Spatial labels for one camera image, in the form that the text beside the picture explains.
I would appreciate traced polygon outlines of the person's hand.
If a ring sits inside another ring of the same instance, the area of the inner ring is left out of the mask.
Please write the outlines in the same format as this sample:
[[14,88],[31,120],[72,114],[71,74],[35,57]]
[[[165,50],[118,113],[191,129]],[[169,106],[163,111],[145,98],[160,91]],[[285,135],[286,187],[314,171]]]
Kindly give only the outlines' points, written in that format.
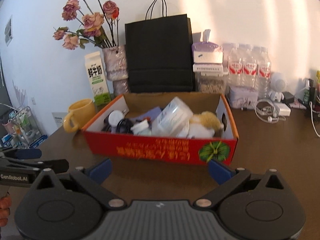
[[5,197],[0,200],[0,227],[4,227],[8,223],[8,218],[10,216],[10,208],[12,205],[12,199],[10,194],[7,193]]

